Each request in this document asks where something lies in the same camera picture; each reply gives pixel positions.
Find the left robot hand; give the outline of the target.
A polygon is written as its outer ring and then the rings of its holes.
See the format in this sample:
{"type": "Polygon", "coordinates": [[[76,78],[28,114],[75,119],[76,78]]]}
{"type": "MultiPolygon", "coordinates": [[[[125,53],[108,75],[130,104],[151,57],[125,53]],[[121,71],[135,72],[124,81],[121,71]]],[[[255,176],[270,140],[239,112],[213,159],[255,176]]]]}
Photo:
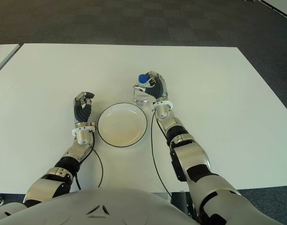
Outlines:
{"type": "Polygon", "coordinates": [[[91,104],[94,96],[95,95],[93,93],[84,91],[74,98],[73,105],[75,124],[88,122],[92,111],[91,104]]]}

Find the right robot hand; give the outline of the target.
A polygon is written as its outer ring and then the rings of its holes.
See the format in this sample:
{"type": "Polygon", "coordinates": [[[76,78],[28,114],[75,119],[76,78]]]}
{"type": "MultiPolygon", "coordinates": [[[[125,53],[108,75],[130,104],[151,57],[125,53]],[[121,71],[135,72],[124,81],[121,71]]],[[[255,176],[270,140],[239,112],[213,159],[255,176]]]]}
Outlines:
{"type": "Polygon", "coordinates": [[[133,86],[133,89],[150,95],[155,99],[168,98],[166,82],[162,75],[155,71],[139,75],[138,83],[133,86]]]}

